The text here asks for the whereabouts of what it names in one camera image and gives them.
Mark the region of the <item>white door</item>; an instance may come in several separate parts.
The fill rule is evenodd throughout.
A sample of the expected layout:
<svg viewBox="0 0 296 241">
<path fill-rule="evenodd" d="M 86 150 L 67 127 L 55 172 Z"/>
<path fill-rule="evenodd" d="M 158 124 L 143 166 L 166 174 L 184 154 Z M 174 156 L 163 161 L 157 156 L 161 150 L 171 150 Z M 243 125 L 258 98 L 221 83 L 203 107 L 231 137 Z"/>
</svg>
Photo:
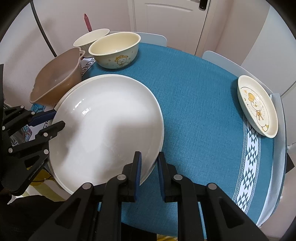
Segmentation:
<svg viewBox="0 0 296 241">
<path fill-rule="evenodd" d="M 128 1 L 132 31 L 163 35 L 167 46 L 200 56 L 217 1 Z"/>
</svg>

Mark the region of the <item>small duck cartoon plate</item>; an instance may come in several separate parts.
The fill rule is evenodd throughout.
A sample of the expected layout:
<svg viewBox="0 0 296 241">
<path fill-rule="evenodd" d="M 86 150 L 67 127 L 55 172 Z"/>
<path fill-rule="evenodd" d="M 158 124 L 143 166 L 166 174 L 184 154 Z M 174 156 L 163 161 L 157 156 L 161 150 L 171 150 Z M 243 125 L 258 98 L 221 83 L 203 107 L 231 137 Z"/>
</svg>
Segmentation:
<svg viewBox="0 0 296 241">
<path fill-rule="evenodd" d="M 237 80 L 240 106 L 251 126 L 261 135 L 274 138 L 278 133 L 278 115 L 275 106 L 262 85 L 247 75 Z"/>
</svg>

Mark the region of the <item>cream bowl with cartoon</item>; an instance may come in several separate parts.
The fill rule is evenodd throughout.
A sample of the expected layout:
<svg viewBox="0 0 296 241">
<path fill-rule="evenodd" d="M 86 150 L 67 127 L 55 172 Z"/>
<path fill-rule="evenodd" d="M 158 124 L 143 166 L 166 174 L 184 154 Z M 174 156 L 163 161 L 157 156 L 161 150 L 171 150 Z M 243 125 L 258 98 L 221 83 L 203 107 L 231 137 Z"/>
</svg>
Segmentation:
<svg viewBox="0 0 296 241">
<path fill-rule="evenodd" d="M 136 58 L 140 41 L 141 36 L 137 33 L 112 33 L 96 40 L 88 51 L 101 67 L 119 69 Z"/>
</svg>

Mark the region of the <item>pinkish brown square bowl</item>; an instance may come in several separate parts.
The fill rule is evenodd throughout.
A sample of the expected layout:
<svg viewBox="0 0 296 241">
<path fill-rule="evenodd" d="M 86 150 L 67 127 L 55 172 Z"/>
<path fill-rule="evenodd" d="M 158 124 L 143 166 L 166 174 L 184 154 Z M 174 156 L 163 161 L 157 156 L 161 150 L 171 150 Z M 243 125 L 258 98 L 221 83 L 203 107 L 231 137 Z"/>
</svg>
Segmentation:
<svg viewBox="0 0 296 241">
<path fill-rule="evenodd" d="M 30 103 L 55 106 L 82 81 L 81 60 L 84 54 L 81 48 L 72 48 L 46 64 L 35 78 Z"/>
</svg>

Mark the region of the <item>plain white plate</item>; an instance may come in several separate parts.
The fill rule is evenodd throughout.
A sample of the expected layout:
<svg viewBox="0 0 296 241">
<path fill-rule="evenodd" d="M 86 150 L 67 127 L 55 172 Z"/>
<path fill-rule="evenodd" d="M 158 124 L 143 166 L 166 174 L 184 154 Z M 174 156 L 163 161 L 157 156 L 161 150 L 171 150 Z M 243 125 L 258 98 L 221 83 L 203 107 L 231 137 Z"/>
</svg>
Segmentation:
<svg viewBox="0 0 296 241">
<path fill-rule="evenodd" d="M 142 154 L 140 181 L 153 171 L 164 142 L 164 120 L 153 93 L 118 74 L 88 78 L 56 104 L 53 123 L 65 127 L 49 142 L 49 168 L 74 193 L 83 183 L 103 184 Z"/>
</svg>

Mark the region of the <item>blue patterned tablecloth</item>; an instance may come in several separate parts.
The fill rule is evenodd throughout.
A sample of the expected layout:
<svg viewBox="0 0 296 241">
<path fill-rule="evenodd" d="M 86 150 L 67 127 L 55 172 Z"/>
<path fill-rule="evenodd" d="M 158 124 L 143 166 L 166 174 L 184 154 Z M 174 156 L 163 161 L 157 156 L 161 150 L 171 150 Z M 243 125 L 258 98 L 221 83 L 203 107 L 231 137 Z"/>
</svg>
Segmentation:
<svg viewBox="0 0 296 241">
<path fill-rule="evenodd" d="M 285 168 L 277 174 L 274 139 L 259 135 L 237 97 L 237 77 L 188 53 L 141 43 L 137 57 L 116 74 L 148 87 L 161 107 L 166 161 L 193 182 L 216 183 L 262 225 L 275 211 Z"/>
</svg>

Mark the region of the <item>white cup bowl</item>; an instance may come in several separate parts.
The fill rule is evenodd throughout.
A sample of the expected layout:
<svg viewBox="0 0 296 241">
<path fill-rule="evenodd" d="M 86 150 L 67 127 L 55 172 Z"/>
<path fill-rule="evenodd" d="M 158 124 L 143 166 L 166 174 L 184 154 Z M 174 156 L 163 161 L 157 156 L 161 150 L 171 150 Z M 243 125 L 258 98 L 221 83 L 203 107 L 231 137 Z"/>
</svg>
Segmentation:
<svg viewBox="0 0 296 241">
<path fill-rule="evenodd" d="M 91 58 L 92 55 L 88 52 L 88 49 L 91 46 L 91 44 L 94 43 L 96 40 L 108 35 L 109 32 L 110 32 L 109 29 L 93 30 L 79 37 L 73 43 L 73 46 L 76 48 L 79 47 L 81 50 L 85 51 L 84 58 Z"/>
</svg>

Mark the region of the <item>black metal rack rod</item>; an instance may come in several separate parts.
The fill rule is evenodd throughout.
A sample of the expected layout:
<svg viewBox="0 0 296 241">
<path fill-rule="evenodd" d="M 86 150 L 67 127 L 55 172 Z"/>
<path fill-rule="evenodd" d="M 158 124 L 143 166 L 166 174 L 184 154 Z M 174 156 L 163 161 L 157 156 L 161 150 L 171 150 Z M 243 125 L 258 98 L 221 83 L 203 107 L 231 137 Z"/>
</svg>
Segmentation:
<svg viewBox="0 0 296 241">
<path fill-rule="evenodd" d="M 35 5 L 34 5 L 34 1 L 30 1 L 30 6 L 31 6 L 31 10 L 32 10 L 35 22 L 36 22 L 36 24 L 37 24 L 37 26 L 39 28 L 39 31 L 40 31 L 42 37 L 43 37 L 46 45 L 48 46 L 49 50 L 51 51 L 52 55 L 54 56 L 54 58 L 56 58 L 57 54 L 56 54 L 53 46 L 51 45 L 51 43 L 50 43 L 50 41 L 49 41 L 49 39 L 48 39 L 44 29 L 43 29 L 43 26 L 42 26 L 42 24 L 41 24 L 41 22 L 39 20 L 39 17 L 38 17 L 38 14 L 37 14 L 37 11 L 36 11 L 36 8 L 35 8 Z"/>
</svg>

